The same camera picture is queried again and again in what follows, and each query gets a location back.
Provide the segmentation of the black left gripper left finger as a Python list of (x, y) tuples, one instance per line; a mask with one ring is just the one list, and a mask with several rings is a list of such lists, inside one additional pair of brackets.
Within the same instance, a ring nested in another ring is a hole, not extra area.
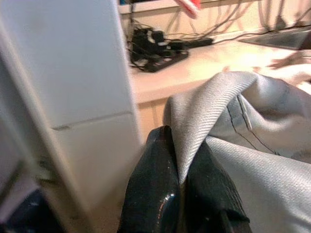
[(120, 218), (121, 233), (174, 233), (179, 178), (169, 126), (153, 129), (130, 176)]

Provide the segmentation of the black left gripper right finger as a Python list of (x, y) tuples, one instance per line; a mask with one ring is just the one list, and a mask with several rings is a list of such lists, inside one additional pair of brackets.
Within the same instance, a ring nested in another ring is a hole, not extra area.
[(184, 186), (183, 227), (187, 233), (250, 233), (250, 219), (237, 188), (202, 142), (181, 166)]

